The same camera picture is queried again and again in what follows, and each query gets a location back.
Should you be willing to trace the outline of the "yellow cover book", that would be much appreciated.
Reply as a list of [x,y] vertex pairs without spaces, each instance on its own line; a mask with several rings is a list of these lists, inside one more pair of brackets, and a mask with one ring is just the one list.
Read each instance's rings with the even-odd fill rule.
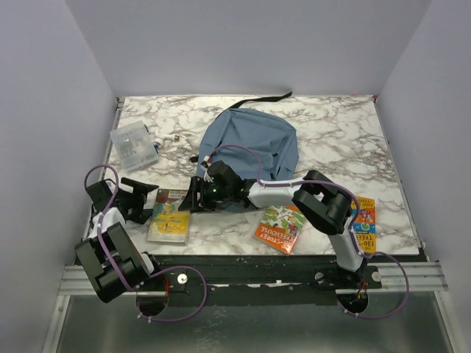
[[186,194],[186,190],[163,188],[157,190],[146,238],[149,242],[173,245],[187,243],[190,213],[179,211]]

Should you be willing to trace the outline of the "blue student backpack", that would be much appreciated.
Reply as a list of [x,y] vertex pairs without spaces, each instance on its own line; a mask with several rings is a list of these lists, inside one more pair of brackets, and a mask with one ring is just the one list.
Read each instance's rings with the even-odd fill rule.
[[297,131],[286,120],[258,110],[243,108],[244,100],[220,113],[206,129],[199,153],[190,158],[200,164],[219,146],[213,156],[229,165],[242,179],[257,176],[266,181],[291,179],[299,161]]

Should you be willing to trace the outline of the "orange treehouse book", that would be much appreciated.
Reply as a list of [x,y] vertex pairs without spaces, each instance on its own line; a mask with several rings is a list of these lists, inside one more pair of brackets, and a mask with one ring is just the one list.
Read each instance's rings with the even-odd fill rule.
[[268,207],[255,229],[257,240],[290,255],[307,218],[295,206]]

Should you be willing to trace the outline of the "yellow blue treehouse book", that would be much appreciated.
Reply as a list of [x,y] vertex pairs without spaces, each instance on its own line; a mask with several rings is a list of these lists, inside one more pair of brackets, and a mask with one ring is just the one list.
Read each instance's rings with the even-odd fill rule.
[[357,199],[360,211],[353,229],[361,249],[366,253],[374,253],[377,249],[375,200],[363,196]]

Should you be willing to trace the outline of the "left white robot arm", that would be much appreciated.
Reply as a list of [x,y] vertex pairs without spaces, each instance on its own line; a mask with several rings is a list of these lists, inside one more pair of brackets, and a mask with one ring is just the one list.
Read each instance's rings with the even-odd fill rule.
[[150,256],[140,253],[124,226],[128,221],[144,224],[152,215],[146,209],[147,196],[158,189],[157,185],[145,184],[126,177],[122,184],[132,191],[118,189],[116,198],[102,221],[102,239],[98,239],[99,214],[105,209],[113,192],[102,180],[85,188],[95,210],[93,230],[86,240],[75,246],[78,260],[82,264],[92,288],[104,303],[108,303],[128,290],[143,285],[147,290],[156,290],[162,285],[163,272],[154,266]]

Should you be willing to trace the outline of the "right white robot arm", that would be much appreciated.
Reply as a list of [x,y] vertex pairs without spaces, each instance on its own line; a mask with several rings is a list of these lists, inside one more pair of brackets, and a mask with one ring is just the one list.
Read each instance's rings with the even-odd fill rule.
[[324,174],[310,170],[303,178],[285,181],[243,179],[222,161],[208,166],[204,177],[191,178],[179,206],[190,213],[295,206],[315,229],[328,236],[336,254],[339,281],[355,288],[365,280],[367,260],[353,233],[354,195]]

